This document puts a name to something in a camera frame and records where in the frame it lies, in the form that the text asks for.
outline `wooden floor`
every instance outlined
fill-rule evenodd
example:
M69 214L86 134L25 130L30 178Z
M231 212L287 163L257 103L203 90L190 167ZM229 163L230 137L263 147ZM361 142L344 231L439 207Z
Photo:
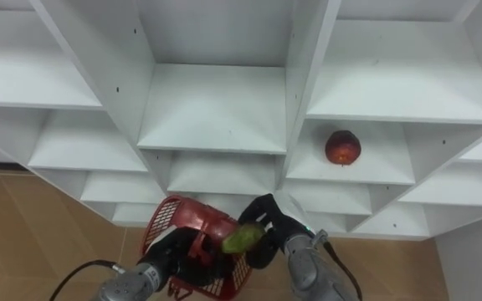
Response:
M35 176L0 174L0 300L47 300L81 263L103 258L131 266L143 230L115 227ZM368 301L448 300L434 241L334 239ZM110 276L90 268L59 295L89 300ZM294 300L282 256L255 271L237 300ZM167 300L164 293L153 299ZM205 300L195 296L189 300Z

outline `basket handle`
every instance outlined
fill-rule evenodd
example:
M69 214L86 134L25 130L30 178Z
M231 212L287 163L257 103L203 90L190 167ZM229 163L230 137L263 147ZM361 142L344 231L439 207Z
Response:
M197 237L192 242L191 248L189 249L189 257L191 258L200 257L202 263L207 265L212 262L212 258L208 253L206 253L202 249L202 244L205 238L206 238L206 234L204 232L200 232L197 235Z

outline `white wall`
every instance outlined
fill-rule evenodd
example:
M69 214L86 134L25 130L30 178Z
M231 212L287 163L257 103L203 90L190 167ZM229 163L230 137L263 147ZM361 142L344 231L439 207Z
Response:
M436 237L451 301L482 301L482 221Z

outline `green fruit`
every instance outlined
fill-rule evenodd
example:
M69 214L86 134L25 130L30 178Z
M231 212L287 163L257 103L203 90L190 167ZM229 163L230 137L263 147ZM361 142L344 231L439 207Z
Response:
M246 223L223 240L223 253L237 254L250 250L265 234L260 223Z

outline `gray metal arm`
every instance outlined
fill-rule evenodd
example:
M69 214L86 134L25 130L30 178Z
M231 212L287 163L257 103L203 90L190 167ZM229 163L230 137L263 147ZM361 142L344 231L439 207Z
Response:
M294 294L303 301L356 301L314 246L314 240L305 234L285 243Z
M92 301L146 301L159 289L162 276L148 263L139 263L132 270L101 284Z
M294 294L303 301L357 301L343 286L315 249L314 239L305 234L290 237L284 253ZM102 283L93 301L146 301L159 289L162 276L149 263Z

